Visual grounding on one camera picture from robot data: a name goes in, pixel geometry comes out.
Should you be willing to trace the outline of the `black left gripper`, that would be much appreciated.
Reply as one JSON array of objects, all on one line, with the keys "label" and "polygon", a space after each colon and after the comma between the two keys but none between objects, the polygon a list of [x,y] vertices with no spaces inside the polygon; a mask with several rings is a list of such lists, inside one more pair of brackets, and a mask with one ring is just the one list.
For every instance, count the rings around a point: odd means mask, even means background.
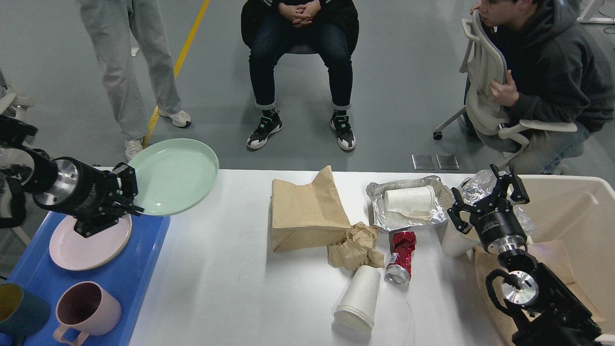
[{"label": "black left gripper", "polygon": [[83,238],[116,225],[123,216],[118,208],[137,217],[144,211],[134,202],[138,195],[135,169],[125,162],[110,172],[73,158],[58,158],[58,169],[76,175],[75,187],[58,202],[58,212],[74,216],[74,230]]}]

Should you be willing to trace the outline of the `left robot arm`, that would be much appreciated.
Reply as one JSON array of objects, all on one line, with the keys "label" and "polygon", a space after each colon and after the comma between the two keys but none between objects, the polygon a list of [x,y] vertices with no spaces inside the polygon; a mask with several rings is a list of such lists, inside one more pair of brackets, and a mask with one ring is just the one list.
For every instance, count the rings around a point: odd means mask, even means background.
[{"label": "left robot arm", "polygon": [[136,173],[125,162],[113,170],[99,170],[77,159],[50,159],[25,145],[37,128],[2,116],[1,172],[7,180],[32,195],[37,206],[75,218],[74,230],[83,238],[116,225],[126,214],[139,216]]}]

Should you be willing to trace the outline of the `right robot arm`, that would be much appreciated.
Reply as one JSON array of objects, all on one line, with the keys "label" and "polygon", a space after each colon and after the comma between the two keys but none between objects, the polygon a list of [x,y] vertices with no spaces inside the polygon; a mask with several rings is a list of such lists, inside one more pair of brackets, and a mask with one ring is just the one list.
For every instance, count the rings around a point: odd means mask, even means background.
[{"label": "right robot arm", "polygon": [[514,320],[516,346],[598,346],[602,331],[587,307],[544,263],[529,254],[527,235],[514,215],[513,202],[530,199],[522,181],[513,173],[500,173],[489,195],[467,204],[456,188],[448,209],[460,234],[475,229],[481,247],[498,256],[499,269],[485,278],[492,304]]}]

